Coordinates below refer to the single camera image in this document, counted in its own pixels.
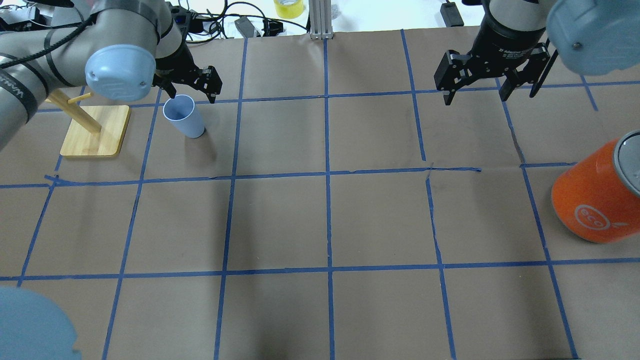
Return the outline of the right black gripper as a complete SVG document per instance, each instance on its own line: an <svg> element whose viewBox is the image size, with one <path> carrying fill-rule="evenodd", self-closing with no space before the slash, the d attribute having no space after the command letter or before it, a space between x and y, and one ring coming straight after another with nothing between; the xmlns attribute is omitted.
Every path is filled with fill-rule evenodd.
<svg viewBox="0 0 640 360"><path fill-rule="evenodd" d="M541 42L544 26L522 30L500 23L491 14L483 16L474 43L466 54L450 49L445 52L434 73L437 90L450 106L455 94L480 79L505 77L499 89L502 102L525 84L540 88L546 77L551 55Z"/></svg>

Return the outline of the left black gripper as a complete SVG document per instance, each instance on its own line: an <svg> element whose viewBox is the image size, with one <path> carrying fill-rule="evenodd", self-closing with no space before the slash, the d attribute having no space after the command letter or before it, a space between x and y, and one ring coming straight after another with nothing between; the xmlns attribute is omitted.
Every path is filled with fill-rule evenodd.
<svg viewBox="0 0 640 360"><path fill-rule="evenodd" d="M174 84L187 85L205 94L210 104L215 104L223 82L217 69L210 65L199 68L186 42L181 39L176 50L167 55L156 55L152 85L166 92L170 99L177 95Z"/></svg>

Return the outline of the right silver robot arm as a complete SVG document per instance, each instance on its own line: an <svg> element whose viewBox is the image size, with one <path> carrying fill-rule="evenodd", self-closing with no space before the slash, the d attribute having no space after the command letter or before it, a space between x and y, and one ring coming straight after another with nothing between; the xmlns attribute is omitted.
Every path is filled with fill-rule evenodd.
<svg viewBox="0 0 640 360"><path fill-rule="evenodd" d="M535 97L556 60L581 76L604 76L639 64L637 0L466 0L484 16L466 54L447 50L434 73L446 105L463 87L505 77L506 101L522 85Z"/></svg>

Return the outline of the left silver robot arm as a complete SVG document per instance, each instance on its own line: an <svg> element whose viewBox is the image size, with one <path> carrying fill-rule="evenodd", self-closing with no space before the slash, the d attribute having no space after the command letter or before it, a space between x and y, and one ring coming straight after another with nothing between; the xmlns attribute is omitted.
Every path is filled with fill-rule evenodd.
<svg viewBox="0 0 640 360"><path fill-rule="evenodd" d="M57 89L133 102L152 87L174 98L181 84L214 103L223 86L214 66L195 64L164 0L96 0L78 27L4 31L0 47L2 147Z"/></svg>

